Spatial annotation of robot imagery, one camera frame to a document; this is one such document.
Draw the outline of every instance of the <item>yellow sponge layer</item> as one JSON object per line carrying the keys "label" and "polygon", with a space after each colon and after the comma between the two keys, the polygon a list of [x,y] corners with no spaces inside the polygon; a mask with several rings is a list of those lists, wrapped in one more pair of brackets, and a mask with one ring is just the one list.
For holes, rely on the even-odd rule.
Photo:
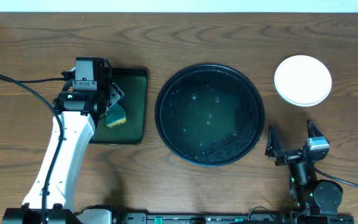
{"label": "yellow sponge layer", "polygon": [[126,113],[122,106],[117,103],[110,107],[110,114],[106,117],[106,126],[111,128],[127,121]]}

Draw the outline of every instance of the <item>water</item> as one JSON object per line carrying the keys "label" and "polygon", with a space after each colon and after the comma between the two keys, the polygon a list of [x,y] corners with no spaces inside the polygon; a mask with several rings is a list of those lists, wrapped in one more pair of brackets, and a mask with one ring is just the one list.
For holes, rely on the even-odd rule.
{"label": "water", "polygon": [[233,158],[256,133],[252,95],[235,78],[219,72],[182,78],[169,89],[162,106],[161,122],[170,144],[196,161]]}

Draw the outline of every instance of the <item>dark bowl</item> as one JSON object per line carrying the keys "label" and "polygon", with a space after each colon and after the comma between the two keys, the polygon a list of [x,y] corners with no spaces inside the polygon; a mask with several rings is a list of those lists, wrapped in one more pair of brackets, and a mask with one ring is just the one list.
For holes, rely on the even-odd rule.
{"label": "dark bowl", "polygon": [[166,82],[155,105],[162,141],[182,159],[223,166],[245,156],[265,123],[262,99],[252,82],[233,68],[201,64]]}

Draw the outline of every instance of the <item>wood grain surface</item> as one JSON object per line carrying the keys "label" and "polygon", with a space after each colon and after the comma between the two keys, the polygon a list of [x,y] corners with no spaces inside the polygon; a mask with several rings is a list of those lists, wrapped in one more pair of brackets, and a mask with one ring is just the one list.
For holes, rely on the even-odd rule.
{"label": "wood grain surface", "polygon": [[[273,74],[285,58],[305,54],[330,70],[333,89],[311,108],[285,102]],[[321,170],[358,183],[358,14],[131,14],[0,13],[0,73],[16,79],[59,77],[77,56],[106,57],[114,66],[150,70],[145,133],[137,146],[89,145],[75,205],[106,203],[150,212],[247,213],[294,207],[288,168],[264,156],[267,125],[283,146],[306,139],[312,119],[331,141]],[[177,71],[203,62],[234,67],[262,95],[266,127],[247,156],[224,167],[199,167],[173,155],[161,141],[154,105]],[[49,101],[60,82],[31,84]],[[0,81],[0,222],[20,207],[38,174],[52,130],[52,115],[32,95]],[[342,185],[339,211],[358,223],[358,189]]]}

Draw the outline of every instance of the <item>tabletop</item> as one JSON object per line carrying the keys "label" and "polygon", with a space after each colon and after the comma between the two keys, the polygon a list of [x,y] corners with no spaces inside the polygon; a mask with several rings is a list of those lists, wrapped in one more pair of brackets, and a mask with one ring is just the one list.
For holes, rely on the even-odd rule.
{"label": "tabletop", "polygon": [[[322,61],[333,79],[329,96],[310,108],[284,101],[273,83],[278,64],[298,54]],[[288,167],[275,167],[265,157],[267,127],[275,126],[285,149],[295,149],[307,137],[307,119],[331,141],[317,168],[358,183],[358,14],[0,13],[0,73],[21,80],[60,77],[78,56],[104,57],[115,67],[147,67],[149,84],[142,142],[87,147],[77,211],[95,204],[167,213],[295,207]],[[180,69],[203,62],[242,72],[265,106],[259,143],[223,167],[178,158],[155,127],[163,84]],[[29,86],[52,102],[62,83]],[[0,81],[0,222],[7,207],[21,206],[34,183],[51,130],[52,114],[38,99]],[[341,186],[339,212],[358,223],[358,189]]]}

